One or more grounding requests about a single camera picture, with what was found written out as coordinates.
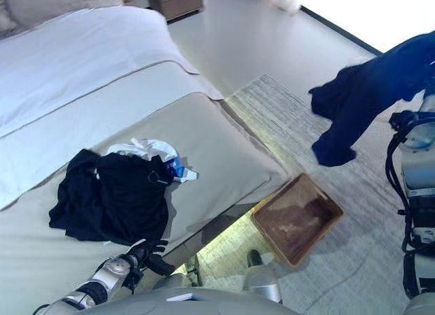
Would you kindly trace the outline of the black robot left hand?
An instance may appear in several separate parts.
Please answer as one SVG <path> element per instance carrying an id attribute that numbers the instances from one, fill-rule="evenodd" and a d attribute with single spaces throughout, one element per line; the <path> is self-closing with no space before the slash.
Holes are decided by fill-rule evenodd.
<path id="1" fill-rule="evenodd" d="M 161 255 L 168 244 L 166 240 L 143 239 L 132 246 L 127 255 L 135 257 L 139 269 L 148 268 L 160 276 L 169 276 L 175 267 L 168 264 Z"/>

